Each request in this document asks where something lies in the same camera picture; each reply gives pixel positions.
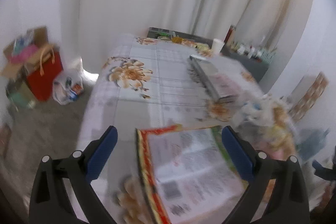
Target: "paper cup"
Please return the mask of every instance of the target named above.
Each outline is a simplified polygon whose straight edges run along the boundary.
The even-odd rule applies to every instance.
[[[223,48],[223,46],[224,46],[224,42],[218,38],[215,38],[212,42],[212,47],[211,47],[212,52],[218,55],[221,52],[221,49]]]

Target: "white plastic bag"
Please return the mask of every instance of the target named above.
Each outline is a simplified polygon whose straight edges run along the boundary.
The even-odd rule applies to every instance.
[[[52,97],[60,105],[77,100],[83,91],[83,80],[75,69],[62,71],[52,84]]]

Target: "floor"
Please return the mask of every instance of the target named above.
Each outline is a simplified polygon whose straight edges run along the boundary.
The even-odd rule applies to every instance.
[[[76,148],[95,83],[84,75],[82,78],[84,93],[76,102],[62,106],[51,98],[34,109],[11,108],[14,123],[6,157],[0,157],[0,186],[6,188],[4,194],[24,221],[28,219],[30,193],[41,158],[68,157]]]

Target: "pink bag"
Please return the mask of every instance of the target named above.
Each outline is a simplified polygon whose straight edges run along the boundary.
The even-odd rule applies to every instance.
[[[18,55],[11,56],[10,62],[12,64],[24,63],[30,56],[32,56],[39,48],[35,44],[30,44],[25,47]]]

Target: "beige handle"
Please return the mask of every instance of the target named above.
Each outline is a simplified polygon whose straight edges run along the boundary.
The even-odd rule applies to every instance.
[[[44,49],[42,50],[42,52],[41,52],[41,56],[40,56],[40,75],[41,75],[41,76],[44,75],[44,70],[43,70],[43,67],[42,67],[42,59],[43,59],[43,54],[44,54],[44,52],[45,52],[46,50],[51,50],[51,52],[52,52],[52,59],[51,59],[51,61],[52,61],[53,64],[55,63],[55,53],[54,53],[53,48],[49,48],[49,47],[44,48]]]

